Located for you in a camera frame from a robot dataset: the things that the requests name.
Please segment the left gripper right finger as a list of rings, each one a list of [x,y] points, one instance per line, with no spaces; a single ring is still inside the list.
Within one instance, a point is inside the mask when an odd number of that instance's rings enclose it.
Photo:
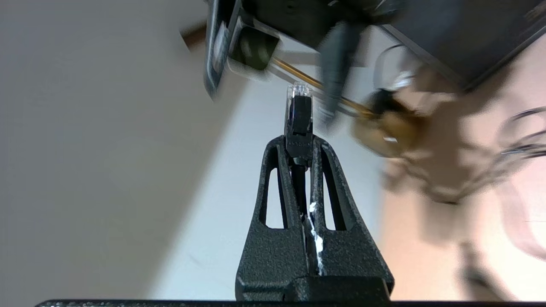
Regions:
[[[357,208],[333,147],[314,137],[309,222],[322,298],[389,301],[394,277]]]

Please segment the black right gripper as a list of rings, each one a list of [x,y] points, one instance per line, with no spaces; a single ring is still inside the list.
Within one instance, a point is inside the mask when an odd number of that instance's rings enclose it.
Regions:
[[[343,102],[362,31],[388,24],[404,0],[244,0],[244,12],[308,47],[319,47],[322,105],[320,124],[331,126]]]

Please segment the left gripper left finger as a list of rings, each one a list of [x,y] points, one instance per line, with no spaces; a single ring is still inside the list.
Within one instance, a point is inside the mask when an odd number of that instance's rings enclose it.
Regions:
[[[267,226],[267,197],[271,171],[277,171],[283,228]],[[284,301],[296,279],[308,274],[305,236],[290,176],[285,138],[266,145],[257,199],[235,278],[237,301]]]

